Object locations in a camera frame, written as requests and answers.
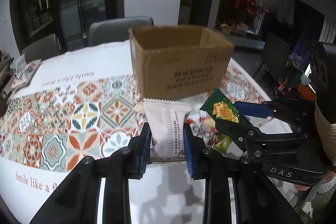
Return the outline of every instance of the chair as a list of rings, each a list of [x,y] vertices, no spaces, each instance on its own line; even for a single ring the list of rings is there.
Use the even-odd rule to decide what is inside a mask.
[[[253,78],[260,71],[261,67],[266,64],[270,71],[276,75],[276,81],[280,75],[284,75],[285,73],[288,55],[289,45],[273,33],[268,32],[265,46],[261,51],[262,62],[254,73]]]
[[[90,26],[88,46],[125,41],[129,39],[128,29],[136,26],[154,26],[153,19],[137,16],[95,22]]]
[[[36,59],[46,60],[60,54],[59,42],[56,35],[50,34],[30,44],[21,51],[25,54],[26,63]]]

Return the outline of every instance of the das logo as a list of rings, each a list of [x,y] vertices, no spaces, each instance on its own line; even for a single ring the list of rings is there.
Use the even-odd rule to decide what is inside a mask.
[[[284,176],[284,171],[283,170],[281,170],[280,172],[277,172],[277,169],[274,168],[274,167],[272,167],[271,173],[275,173],[277,175]],[[292,176],[292,174],[293,174],[292,172],[288,172],[287,175],[286,175],[286,177],[290,178]]]

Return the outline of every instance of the patterned tablecloth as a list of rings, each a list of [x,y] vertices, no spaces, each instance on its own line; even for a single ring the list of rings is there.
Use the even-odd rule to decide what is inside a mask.
[[[219,88],[232,101],[261,103],[264,98],[229,63]],[[205,141],[215,132],[206,112],[199,111],[211,92],[183,98],[192,103],[188,118]],[[267,119],[252,118],[255,126]],[[49,171],[68,172],[87,155],[108,157],[141,132],[146,117],[133,75],[68,84],[9,101],[0,119],[0,155]]]

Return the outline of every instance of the snack packet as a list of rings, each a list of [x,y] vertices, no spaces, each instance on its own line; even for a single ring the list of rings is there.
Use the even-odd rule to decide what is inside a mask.
[[[231,101],[216,88],[209,96],[209,98],[201,106],[200,110],[206,111],[214,121],[217,119],[224,119],[232,122],[243,124],[252,124],[241,115],[239,110],[231,103]]]
[[[183,124],[191,104],[144,99],[142,106],[152,131],[152,161],[184,160]]]
[[[206,111],[214,121],[217,119],[224,119],[232,122],[252,125],[244,117],[244,115],[240,114],[239,110],[236,109],[233,103],[221,92],[219,88],[216,88],[211,93],[200,110]],[[219,132],[218,134],[213,134],[210,137],[207,146],[212,147],[225,155],[231,142],[232,140],[229,136],[225,135],[225,132]]]
[[[14,81],[12,83],[11,91],[14,93],[19,89],[29,85],[34,73],[38,67],[42,64],[41,59],[34,60],[27,64],[23,71],[15,72]]]
[[[15,61],[15,68],[16,73],[19,74],[25,70],[27,66],[26,60],[25,60],[25,54],[22,54],[18,59]]]

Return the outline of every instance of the cardboard box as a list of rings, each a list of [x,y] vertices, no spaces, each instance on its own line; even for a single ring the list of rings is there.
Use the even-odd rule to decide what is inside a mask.
[[[133,72],[142,98],[175,100],[218,87],[234,45],[194,25],[130,30]]]

